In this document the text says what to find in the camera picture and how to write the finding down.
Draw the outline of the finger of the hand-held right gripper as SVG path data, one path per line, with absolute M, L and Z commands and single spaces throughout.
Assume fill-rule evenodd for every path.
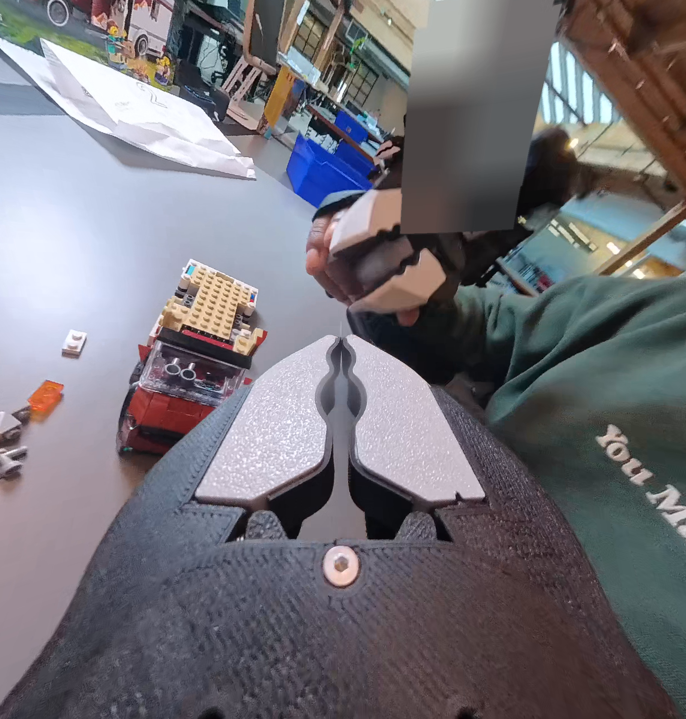
M 360 262 L 401 238 L 402 190 L 370 190 L 344 210 L 333 230 L 329 261 Z
M 349 310 L 353 313 L 397 313 L 419 309 L 445 286 L 446 271 L 428 248 L 408 258 L 412 262 L 388 270 L 381 278 L 361 285 L 362 296 Z

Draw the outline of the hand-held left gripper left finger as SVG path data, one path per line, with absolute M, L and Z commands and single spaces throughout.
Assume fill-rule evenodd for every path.
M 339 344 L 340 337 L 324 336 L 251 385 L 197 487 L 197 500 L 266 505 L 325 467 Z

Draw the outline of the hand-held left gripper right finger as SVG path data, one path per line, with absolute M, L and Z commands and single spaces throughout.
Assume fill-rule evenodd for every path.
M 353 439 L 357 467 L 400 493 L 416 510 L 485 499 L 428 383 L 357 336 L 346 337 L 344 346 L 362 400 Z

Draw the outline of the red and tan brick truck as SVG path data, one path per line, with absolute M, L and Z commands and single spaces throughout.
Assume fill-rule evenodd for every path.
M 139 346 L 115 438 L 120 455 L 163 455 L 251 380 L 267 331 L 251 324 L 259 292 L 190 259 Z

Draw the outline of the person's right forearm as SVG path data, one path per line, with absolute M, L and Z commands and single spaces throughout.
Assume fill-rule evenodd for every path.
M 543 299 L 463 287 L 453 299 L 429 302 L 412 328 L 419 374 L 439 385 L 463 374 L 489 392 L 501 388 L 526 317 Z

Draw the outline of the grey desk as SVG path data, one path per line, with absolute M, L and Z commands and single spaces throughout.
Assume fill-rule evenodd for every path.
M 282 182 L 284 152 L 252 182 L 178 171 L 55 109 L 0 56 L 0 404 L 43 380 L 61 402 L 25 433 L 18 480 L 0 482 L 0 703 L 75 594 L 96 545 L 156 459 L 119 456 L 129 374 L 181 266 L 195 257 L 258 287 L 270 334 L 253 374 L 320 337 L 345 311 L 305 273 L 312 207 Z M 69 330 L 87 333 L 63 357 Z

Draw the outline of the person's right hand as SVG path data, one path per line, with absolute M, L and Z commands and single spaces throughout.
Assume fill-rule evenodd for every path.
M 327 295 L 347 307 L 362 296 L 362 286 L 342 257 L 330 258 L 330 243 L 342 214 L 363 194 L 362 191 L 341 191 L 326 196 L 312 217 L 305 246 L 306 272 Z

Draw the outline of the blue storage bin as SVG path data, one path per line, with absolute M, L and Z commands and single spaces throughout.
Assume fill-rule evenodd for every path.
M 286 174 L 294 193 L 315 208 L 330 194 L 372 187 L 365 175 L 302 134 L 295 140 Z

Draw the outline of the green sweatshirt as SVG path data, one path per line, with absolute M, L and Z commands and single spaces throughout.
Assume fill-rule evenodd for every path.
M 686 717 L 686 277 L 587 275 L 542 295 L 488 426 L 572 525 Z

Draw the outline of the orange transparent flat brick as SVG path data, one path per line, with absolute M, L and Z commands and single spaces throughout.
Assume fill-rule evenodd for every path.
M 63 398 L 64 385 L 60 382 L 45 380 L 28 397 L 27 404 L 31 418 L 41 420 L 57 407 Z

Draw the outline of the white paper bag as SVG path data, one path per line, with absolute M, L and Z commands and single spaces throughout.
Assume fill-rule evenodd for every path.
M 41 46 L 38 55 L 0 37 L 0 50 L 75 121 L 181 166 L 256 180 L 252 158 L 199 106 L 48 40 Z

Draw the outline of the pile of small loose bricks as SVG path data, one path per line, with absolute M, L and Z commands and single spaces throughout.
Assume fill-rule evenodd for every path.
M 21 435 L 30 419 L 28 403 L 11 412 L 0 408 L 0 481 L 17 479 L 23 470 L 28 448 L 21 444 Z

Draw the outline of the blue toy box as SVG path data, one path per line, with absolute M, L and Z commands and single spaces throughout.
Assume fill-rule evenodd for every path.
M 42 40 L 163 91 L 175 1 L 0 1 L 0 38 L 42 54 Z

